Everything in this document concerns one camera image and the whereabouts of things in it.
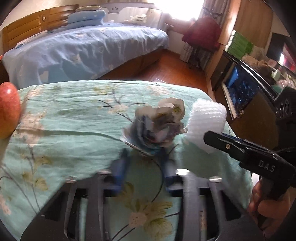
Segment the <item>right hand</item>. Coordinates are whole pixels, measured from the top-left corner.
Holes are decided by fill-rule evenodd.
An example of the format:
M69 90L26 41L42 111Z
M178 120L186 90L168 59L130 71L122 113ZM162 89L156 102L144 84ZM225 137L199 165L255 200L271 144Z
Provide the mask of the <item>right hand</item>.
M281 200L261 200L261 186L262 181L259 180L252 189L247 210L256 223L259 214L267 217L261 228L265 237L271 237L280 227L295 200L295 188L290 187Z

